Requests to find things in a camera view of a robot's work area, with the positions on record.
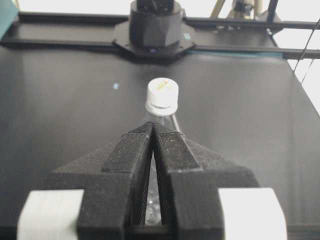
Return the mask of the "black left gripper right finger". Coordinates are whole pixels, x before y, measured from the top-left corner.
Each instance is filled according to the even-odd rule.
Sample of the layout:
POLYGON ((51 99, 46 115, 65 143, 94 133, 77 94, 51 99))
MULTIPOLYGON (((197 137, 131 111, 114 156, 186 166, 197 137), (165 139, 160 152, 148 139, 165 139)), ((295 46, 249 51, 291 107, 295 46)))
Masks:
POLYGON ((285 240, 275 191, 254 172, 158 123, 153 150, 162 220, 178 240, 285 240))

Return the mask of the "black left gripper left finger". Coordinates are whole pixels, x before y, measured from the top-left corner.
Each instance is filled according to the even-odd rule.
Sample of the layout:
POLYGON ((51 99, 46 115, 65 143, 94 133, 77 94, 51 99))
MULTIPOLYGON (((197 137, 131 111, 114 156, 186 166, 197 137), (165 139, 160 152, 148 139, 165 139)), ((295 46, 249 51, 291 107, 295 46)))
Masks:
POLYGON ((53 170, 21 210, 19 240, 123 240, 144 223, 153 125, 53 170))

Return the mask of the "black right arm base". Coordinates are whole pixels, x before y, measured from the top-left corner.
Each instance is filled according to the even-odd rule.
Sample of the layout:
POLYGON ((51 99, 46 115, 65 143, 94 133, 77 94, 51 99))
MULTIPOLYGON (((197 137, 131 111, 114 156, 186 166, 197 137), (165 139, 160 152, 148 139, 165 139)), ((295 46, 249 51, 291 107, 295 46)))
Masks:
POLYGON ((196 46, 195 29, 183 17, 176 0, 134 0, 112 43, 140 58, 174 58, 196 46))

